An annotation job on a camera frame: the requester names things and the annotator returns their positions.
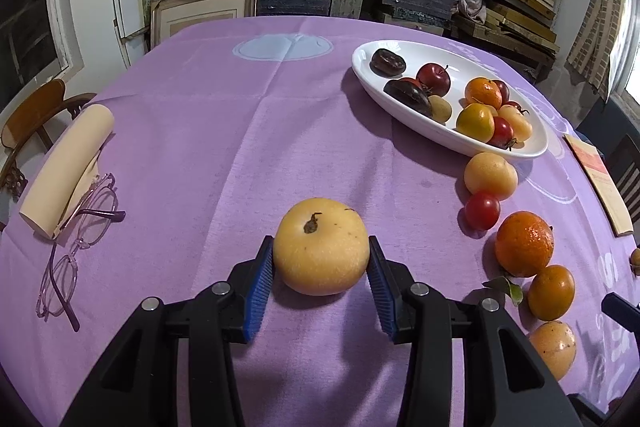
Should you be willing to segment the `speckled yellow pepino melon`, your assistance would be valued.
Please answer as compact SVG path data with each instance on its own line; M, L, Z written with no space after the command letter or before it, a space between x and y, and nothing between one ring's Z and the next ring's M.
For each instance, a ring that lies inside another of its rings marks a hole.
M577 352L577 339L566 323L549 321L528 335L551 374L560 381L572 367Z

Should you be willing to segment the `smooth orange fruit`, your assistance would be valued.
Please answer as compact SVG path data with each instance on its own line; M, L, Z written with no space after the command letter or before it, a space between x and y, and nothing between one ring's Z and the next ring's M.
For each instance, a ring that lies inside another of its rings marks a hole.
M575 298L575 280L563 265L547 265L529 286L527 303L530 312L540 321L562 317Z

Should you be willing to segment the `tangerine with leaf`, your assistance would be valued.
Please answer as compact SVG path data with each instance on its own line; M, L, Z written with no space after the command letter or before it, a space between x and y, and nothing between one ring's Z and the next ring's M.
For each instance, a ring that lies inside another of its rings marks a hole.
M534 277L551 260L554 251L552 228L530 211L515 211L503 220L494 240L494 255L500 277L491 280L519 306L524 294L512 279Z

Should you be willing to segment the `large red tomato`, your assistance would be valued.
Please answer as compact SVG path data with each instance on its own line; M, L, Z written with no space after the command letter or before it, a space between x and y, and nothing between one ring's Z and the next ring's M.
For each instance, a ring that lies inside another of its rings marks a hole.
M510 150L516 143L514 130L509 121L500 116L494 117L494 134L488 144L501 150Z

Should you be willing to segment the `yellow pear fruit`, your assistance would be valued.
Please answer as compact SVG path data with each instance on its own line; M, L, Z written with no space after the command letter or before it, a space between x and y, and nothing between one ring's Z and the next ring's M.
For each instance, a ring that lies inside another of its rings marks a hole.
M273 241L273 262L282 281L307 296L348 291L363 276L369 257L369 234L359 213L328 198L295 204Z

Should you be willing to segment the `small yellow-orange tomato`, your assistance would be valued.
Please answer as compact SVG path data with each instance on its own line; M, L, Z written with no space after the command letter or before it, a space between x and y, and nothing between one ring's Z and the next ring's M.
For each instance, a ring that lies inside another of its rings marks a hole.
M487 105L471 103L458 115L456 130L480 143L488 143L495 133L494 115Z

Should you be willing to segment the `large orange tangerine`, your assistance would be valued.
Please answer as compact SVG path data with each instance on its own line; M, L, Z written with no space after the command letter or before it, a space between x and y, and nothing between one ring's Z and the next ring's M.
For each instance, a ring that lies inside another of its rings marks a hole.
M499 109L503 104L498 84L486 77L471 79L465 86L464 97L469 103L480 103L495 109Z

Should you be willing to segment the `dark purple fruit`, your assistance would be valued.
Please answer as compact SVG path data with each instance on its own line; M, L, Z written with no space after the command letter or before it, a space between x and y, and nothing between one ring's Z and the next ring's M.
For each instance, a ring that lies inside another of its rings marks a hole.
M394 79L385 83L383 91L389 96L427 118L433 116L431 102L426 93L414 82Z

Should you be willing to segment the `dark brown plum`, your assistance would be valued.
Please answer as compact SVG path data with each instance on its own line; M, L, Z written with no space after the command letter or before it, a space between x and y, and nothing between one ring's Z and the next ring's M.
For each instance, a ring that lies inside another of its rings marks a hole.
M406 70L405 60L388 49L377 49L370 60L370 69L378 75L392 78L401 75Z

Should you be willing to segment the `longan cluster on branch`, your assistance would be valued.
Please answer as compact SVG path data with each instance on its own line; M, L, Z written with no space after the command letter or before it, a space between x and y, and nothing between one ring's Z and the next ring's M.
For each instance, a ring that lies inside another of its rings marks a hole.
M629 256L629 268L635 277L640 277L640 248L637 247Z

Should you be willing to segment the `dark wooden chair right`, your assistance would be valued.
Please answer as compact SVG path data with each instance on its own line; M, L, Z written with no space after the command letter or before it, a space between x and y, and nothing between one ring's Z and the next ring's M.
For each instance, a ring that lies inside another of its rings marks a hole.
M639 221L640 213L640 152L639 147L629 134L623 136L613 152L605 157L605 167L622 196L629 212L631 222Z

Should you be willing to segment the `pale orange persimmon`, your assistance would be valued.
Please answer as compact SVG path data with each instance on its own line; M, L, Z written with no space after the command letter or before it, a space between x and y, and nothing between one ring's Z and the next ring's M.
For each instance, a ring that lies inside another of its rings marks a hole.
M533 125L516 106L504 104L498 115L510 124L516 142L525 143L533 135Z

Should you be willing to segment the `red tomato in plate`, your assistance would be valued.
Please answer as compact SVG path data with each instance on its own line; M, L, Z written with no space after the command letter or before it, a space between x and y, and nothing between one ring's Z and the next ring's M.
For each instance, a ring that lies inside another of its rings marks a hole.
M520 104L520 103L515 102L515 101L507 101L507 102L506 102L506 103L504 103L503 105L514 107L514 108L516 108L516 109L517 109L521 114L528 114L528 113L529 113L528 109L523 108L523 107L521 106L521 104Z

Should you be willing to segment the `dark red plum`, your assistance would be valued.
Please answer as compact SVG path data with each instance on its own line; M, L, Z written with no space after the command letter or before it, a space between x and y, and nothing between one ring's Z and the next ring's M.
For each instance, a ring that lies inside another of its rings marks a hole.
M445 96L450 90L450 76L447 67L436 63L426 63L416 74L416 80L432 95Z
M501 93L502 104L508 103L510 101L510 89L509 89L509 87L502 80L495 79L494 83L498 87L498 89L499 89L499 91Z

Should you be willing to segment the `framed picture on floor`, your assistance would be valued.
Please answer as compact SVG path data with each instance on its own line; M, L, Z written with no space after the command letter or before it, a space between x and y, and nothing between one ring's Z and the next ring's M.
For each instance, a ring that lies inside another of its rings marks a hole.
M162 0L151 6L150 45L155 48L184 28L254 16L258 0Z

